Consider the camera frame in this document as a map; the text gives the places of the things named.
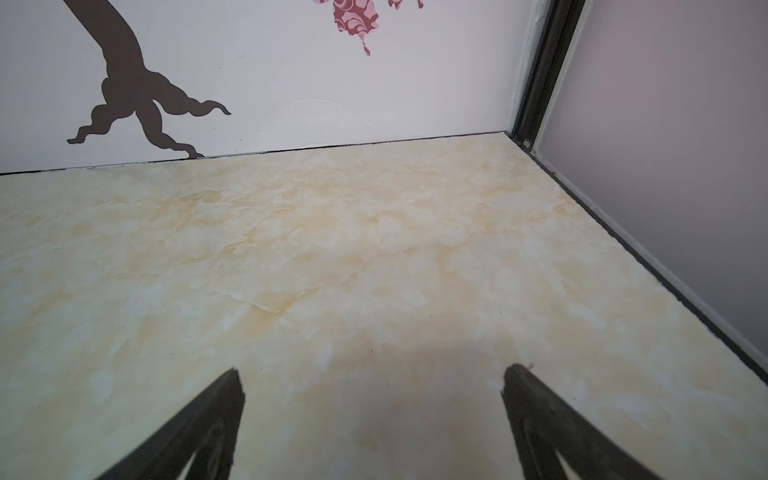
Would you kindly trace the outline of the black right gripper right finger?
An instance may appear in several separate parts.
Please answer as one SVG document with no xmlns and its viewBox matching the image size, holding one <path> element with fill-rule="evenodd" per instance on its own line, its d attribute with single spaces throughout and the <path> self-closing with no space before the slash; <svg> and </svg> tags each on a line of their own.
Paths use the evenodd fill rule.
<svg viewBox="0 0 768 480">
<path fill-rule="evenodd" d="M 526 479 L 656 479 L 522 364 L 509 366 L 501 391 Z"/>
</svg>

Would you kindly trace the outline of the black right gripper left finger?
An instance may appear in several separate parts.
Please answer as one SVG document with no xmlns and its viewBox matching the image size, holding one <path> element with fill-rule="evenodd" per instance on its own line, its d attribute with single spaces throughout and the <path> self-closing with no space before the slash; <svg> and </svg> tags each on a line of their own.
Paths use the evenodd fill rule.
<svg viewBox="0 0 768 480">
<path fill-rule="evenodd" d="M 101 479 L 230 476 L 245 405 L 239 372 L 225 371 Z"/>
</svg>

